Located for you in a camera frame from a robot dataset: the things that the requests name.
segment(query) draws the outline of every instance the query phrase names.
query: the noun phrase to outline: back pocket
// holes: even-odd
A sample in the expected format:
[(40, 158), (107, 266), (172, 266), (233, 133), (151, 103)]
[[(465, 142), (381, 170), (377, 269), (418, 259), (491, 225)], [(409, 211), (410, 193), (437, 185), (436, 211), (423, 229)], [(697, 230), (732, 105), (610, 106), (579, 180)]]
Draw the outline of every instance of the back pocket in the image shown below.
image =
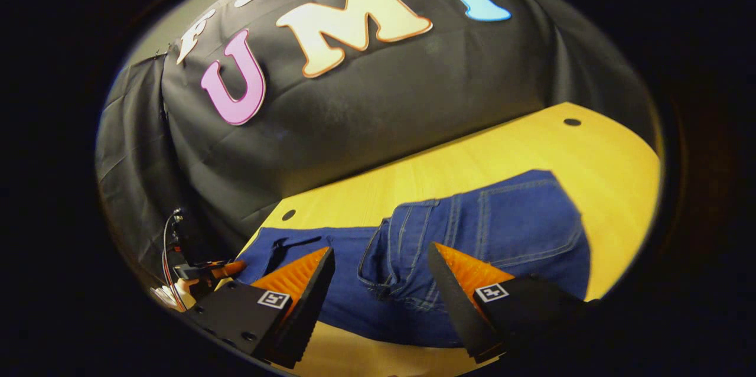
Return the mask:
[(475, 255), (498, 268), (567, 253), (582, 234), (581, 217), (556, 180), (484, 189)]

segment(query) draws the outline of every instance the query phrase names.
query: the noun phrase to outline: orange soft finger pad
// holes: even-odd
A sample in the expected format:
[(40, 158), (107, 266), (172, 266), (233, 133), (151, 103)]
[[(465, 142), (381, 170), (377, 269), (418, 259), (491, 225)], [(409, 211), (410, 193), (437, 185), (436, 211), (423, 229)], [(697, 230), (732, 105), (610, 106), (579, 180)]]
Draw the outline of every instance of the orange soft finger pad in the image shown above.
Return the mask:
[(296, 307), (296, 302), (302, 297), (302, 293), (304, 293), (305, 288), (310, 283), (310, 278), (324, 254), (328, 251), (328, 248), (323, 247), (318, 251), (313, 251), (313, 253), (265, 275), (256, 282), (251, 283), (251, 285), (265, 290), (276, 291), (277, 293), (289, 294), (292, 303), (283, 317), (286, 320), (294, 310), (294, 307)]
[(451, 272), (454, 273), (454, 277), (457, 279), (457, 282), (459, 282), (465, 294), (467, 294), (467, 298), (470, 299), (470, 302), (475, 305), (475, 309), (477, 309), (482, 316), (483, 312), (480, 310), (480, 307), (478, 307), (475, 299), (473, 299), (475, 289), (486, 285), (513, 280), (514, 278), (513, 275), (497, 269), (496, 267), (491, 266), (491, 264), (479, 261), (478, 259), (473, 258), (473, 256), (468, 256), (461, 251), (454, 250), (454, 248), (438, 243), (433, 244), (449, 266), (449, 269), (451, 269)]

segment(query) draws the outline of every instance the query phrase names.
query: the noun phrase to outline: black fabric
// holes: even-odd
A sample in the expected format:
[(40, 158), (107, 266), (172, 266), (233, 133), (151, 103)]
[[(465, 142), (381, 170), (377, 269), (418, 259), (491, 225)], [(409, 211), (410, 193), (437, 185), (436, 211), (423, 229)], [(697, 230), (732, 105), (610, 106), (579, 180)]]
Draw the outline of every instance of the black fabric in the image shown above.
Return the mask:
[[(209, 232), (236, 251), (284, 197), (567, 100), (604, 113), (656, 148), (643, 83), (561, 0), (492, 0), (512, 13), (502, 22), (469, 19), (459, 0), (402, 1), (433, 22), (430, 32), (382, 43), (370, 21), (363, 52), (327, 38), (346, 59), (311, 80), (302, 75), (305, 57), (291, 29), (275, 22), (307, 2), (344, 8), (346, 0), (253, 0), (242, 8), (219, 0), (183, 63), (175, 63), (177, 40), (164, 59), (125, 70), (129, 78), (116, 81), (103, 113), (97, 166), (102, 175), (110, 171), (103, 180), (107, 206), (119, 210), (117, 226), (139, 260), (156, 266), (154, 240), (181, 204), (181, 195), (165, 188), (169, 158), (156, 142), (165, 135), (154, 126), (161, 94), (182, 177), (196, 190)], [(244, 92), (233, 59), (223, 54), (244, 28), (267, 91), (251, 121), (230, 126), (200, 79), (219, 60), (232, 95)], [(130, 90), (138, 100), (117, 105)], [(129, 127), (138, 130), (119, 132)], [(125, 164), (113, 167), (121, 159)]]

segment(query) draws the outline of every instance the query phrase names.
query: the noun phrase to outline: blue denim jeans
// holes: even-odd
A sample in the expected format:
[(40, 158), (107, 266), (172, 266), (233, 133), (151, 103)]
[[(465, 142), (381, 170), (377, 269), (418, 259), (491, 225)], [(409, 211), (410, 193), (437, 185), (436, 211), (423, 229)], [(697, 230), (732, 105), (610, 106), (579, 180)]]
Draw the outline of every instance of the blue denim jeans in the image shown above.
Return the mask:
[(260, 229), (241, 255), (250, 284), (333, 247), (335, 274), (319, 320), (382, 342), (461, 347), (427, 262), (432, 242), (515, 277), (536, 272), (577, 297), (591, 251), (575, 205), (551, 172), (531, 170), (446, 199), (397, 206), (371, 228)]

